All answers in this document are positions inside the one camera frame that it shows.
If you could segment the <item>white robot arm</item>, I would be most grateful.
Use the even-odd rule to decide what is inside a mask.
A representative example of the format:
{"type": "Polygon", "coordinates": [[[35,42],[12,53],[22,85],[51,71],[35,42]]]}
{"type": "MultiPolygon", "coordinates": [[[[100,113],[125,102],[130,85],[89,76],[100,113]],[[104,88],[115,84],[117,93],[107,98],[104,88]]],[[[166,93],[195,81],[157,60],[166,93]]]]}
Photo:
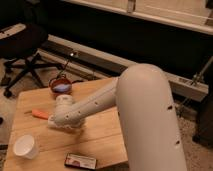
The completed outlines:
{"type": "Polygon", "coordinates": [[[83,100],[58,106],[53,123],[72,127],[113,106],[119,114],[130,171],[187,171],[169,81],[155,65],[132,65],[83,100]]]}

